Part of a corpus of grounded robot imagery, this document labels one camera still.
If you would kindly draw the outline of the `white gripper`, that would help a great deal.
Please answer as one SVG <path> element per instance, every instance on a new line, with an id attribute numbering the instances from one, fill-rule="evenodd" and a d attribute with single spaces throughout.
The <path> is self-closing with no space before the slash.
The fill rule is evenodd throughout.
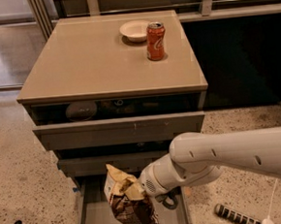
<path id="1" fill-rule="evenodd" d="M 215 181 L 221 174 L 222 168 L 217 165 L 204 165 L 196 173 L 190 173 L 175 164 L 167 154 L 147 165 L 138 179 L 140 183 L 131 182 L 125 185 L 123 192 L 130 201 L 141 201 L 146 192 L 151 197 L 166 195 L 175 187 L 205 185 Z"/>

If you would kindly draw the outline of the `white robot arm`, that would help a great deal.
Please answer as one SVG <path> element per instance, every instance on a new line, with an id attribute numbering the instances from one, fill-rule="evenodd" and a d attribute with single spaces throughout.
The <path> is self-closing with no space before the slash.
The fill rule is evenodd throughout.
<path id="1" fill-rule="evenodd" d="M 169 152 L 147 165 L 137 181 L 156 198 L 175 187 L 212 182 L 224 167 L 281 178 L 281 127 L 215 135 L 179 134 Z"/>

